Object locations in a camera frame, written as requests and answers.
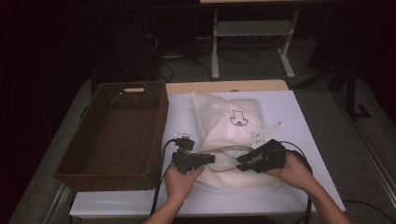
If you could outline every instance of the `basket handle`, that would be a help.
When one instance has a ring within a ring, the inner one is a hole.
[[[143,93],[145,92],[144,87],[136,87],[136,88],[125,88],[123,89],[125,93]]]

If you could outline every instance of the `black cable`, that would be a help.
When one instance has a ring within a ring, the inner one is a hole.
[[[308,160],[306,159],[305,154],[303,153],[303,151],[302,151],[299,147],[297,147],[297,146],[294,145],[293,143],[287,142],[287,141],[280,141],[279,143],[286,143],[286,144],[289,144],[289,145],[292,145],[292,146],[296,147],[296,148],[300,151],[300,153],[301,153],[301,154],[300,154],[300,155],[301,155],[301,156],[300,156],[300,159],[301,159],[302,162],[304,163],[306,169],[308,169],[308,171],[309,171],[309,173],[311,173],[311,175],[313,174],[312,168],[311,168],[311,166],[309,165],[309,162],[308,162]],[[304,224],[308,224],[308,223],[309,223],[309,220],[310,220],[310,218],[311,218],[311,210],[312,210],[312,201],[311,201],[311,199],[310,199],[309,196],[308,196],[308,199],[307,199],[307,202],[306,202],[305,216],[302,217],[301,219],[297,220],[296,223],[300,223],[303,219],[305,219]]]
[[[287,141],[280,141],[280,143],[286,143],[286,144],[289,144],[289,145],[294,146],[295,148],[297,148],[297,149],[301,152],[301,154],[304,156],[304,159],[306,160],[306,156],[305,156],[304,152],[303,152],[299,147],[297,147],[296,145],[294,145],[293,143],[290,143],[290,142],[287,142]]]
[[[157,187],[156,187],[155,192],[154,192],[154,199],[153,199],[153,201],[152,201],[151,211],[150,211],[150,213],[149,213],[150,216],[151,216],[152,214],[154,214],[155,209],[156,209],[156,207],[157,207],[158,195],[159,195],[159,193],[160,193],[161,183],[163,182],[163,178],[162,178],[163,160],[164,160],[164,158],[165,158],[165,151],[166,151],[166,148],[168,147],[168,145],[169,145],[171,142],[176,142],[176,140],[175,140],[175,139],[171,139],[171,140],[167,141],[166,144],[163,146],[163,153],[162,153],[162,155],[161,155],[161,161],[160,161],[160,170],[159,170],[159,172],[158,172],[159,174],[158,174],[158,179],[157,179]]]
[[[172,69],[171,66],[169,66],[169,65],[167,65],[167,64],[165,64],[165,63],[161,63],[161,65],[167,67],[167,68],[171,71],[171,76],[170,76],[169,78],[164,77],[164,76],[161,74],[161,72],[160,72],[160,77],[162,77],[163,79],[165,79],[165,82],[169,83],[169,82],[171,81],[172,77],[173,77],[174,71],[173,71],[173,69]]]
[[[165,178],[165,174],[166,174],[166,172],[169,170],[169,167],[171,167],[171,165],[172,165],[172,162],[169,163],[168,167],[166,167],[165,172],[163,172],[163,177],[161,178],[161,183],[163,182],[163,179]]]
[[[232,53],[226,53],[225,51],[219,51],[218,55],[220,56],[220,58],[222,58],[226,61],[232,62],[232,63],[255,64],[259,61],[259,53],[260,52],[256,53],[254,51],[251,51],[251,53],[252,53],[251,55],[248,55],[248,52],[244,51],[244,50],[241,52],[245,53],[247,55],[247,57],[244,59],[239,59],[236,56],[234,56]],[[252,63],[247,63],[247,61],[250,60],[251,58],[254,58],[254,61]]]
[[[205,46],[200,46],[200,44],[198,43],[197,45],[198,45],[198,54],[205,54],[205,53],[208,53],[208,52],[210,52],[210,50],[212,49],[212,46],[213,46],[213,40],[212,40],[212,37],[210,37],[210,36],[208,36],[208,37],[203,37],[203,38],[201,38],[201,39],[198,39],[198,40],[210,40],[209,41],[209,43],[208,44],[206,44]]]
[[[200,63],[199,61],[194,60],[192,58],[189,58],[188,56],[180,56],[180,57],[175,58],[175,59],[166,59],[166,60],[168,61],[168,63],[173,63],[173,62],[182,61],[182,60],[183,61],[193,62],[193,63],[198,63],[199,65],[201,65],[205,69],[207,75],[209,76],[209,80],[210,81],[212,80],[212,76],[211,76],[209,70],[207,70],[207,68],[202,63]]]
[[[365,203],[359,200],[343,200],[343,203],[360,203],[360,204],[364,204],[366,206],[369,206],[371,208],[373,208],[374,210],[376,210],[377,212],[381,213],[384,217],[386,217],[391,223],[396,224],[396,221],[392,219],[391,216],[389,216],[388,214],[386,214],[384,211],[382,211],[381,209],[379,209],[378,207],[369,204],[369,203]]]

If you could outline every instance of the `brown woven basket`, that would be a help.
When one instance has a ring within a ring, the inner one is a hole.
[[[100,85],[54,177],[74,191],[154,189],[168,106],[163,82]]]

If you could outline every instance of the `drawstring bag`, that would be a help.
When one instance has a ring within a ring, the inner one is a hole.
[[[198,181],[217,189],[263,189],[283,185],[279,179],[239,171],[237,157],[252,149],[252,134],[265,130],[260,102],[255,99],[225,100],[221,97],[193,92],[198,136],[201,140],[199,153],[216,155],[215,163],[198,177]]]

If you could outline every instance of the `hand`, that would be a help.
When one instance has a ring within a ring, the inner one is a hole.
[[[303,162],[293,153],[286,153],[286,163],[282,169],[265,172],[283,180],[286,184],[302,190],[308,190],[316,185],[316,179],[309,173]]]
[[[165,174],[166,194],[168,201],[183,203],[189,196],[196,178],[204,171],[201,166],[193,172],[183,175],[174,164],[171,164]]]

